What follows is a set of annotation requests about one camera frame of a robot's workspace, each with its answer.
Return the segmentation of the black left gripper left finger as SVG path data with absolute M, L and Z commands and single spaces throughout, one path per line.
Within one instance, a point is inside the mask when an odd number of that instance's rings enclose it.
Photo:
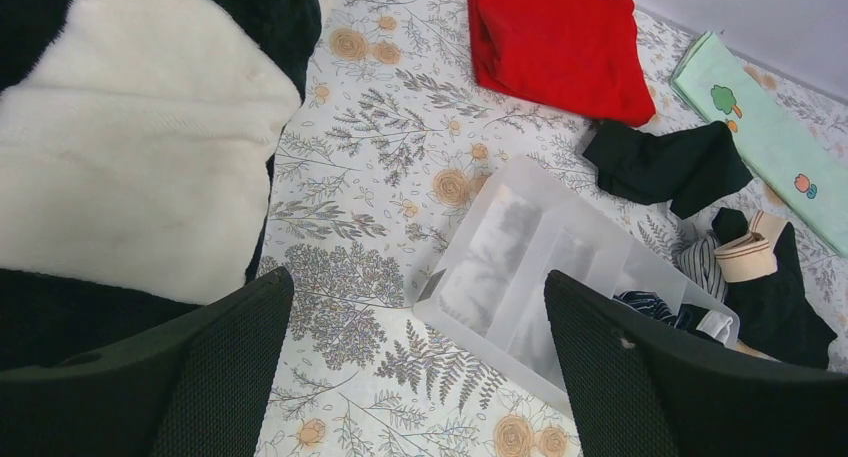
M 276 268 L 201 306 L 1 273 L 5 456 L 250 456 L 294 296 Z

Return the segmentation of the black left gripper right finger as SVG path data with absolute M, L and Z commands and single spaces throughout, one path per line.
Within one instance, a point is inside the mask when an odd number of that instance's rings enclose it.
M 847 378 L 677 330 L 551 271 L 544 301 L 587 456 L 843 456 Z

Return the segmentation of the black underwear beige waistband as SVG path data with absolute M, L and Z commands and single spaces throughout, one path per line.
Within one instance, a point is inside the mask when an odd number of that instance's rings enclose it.
M 776 360 L 826 369 L 836 333 L 806 297 L 795 228 L 763 211 L 722 208 L 712 221 L 714 256 L 740 318 L 742 343 Z

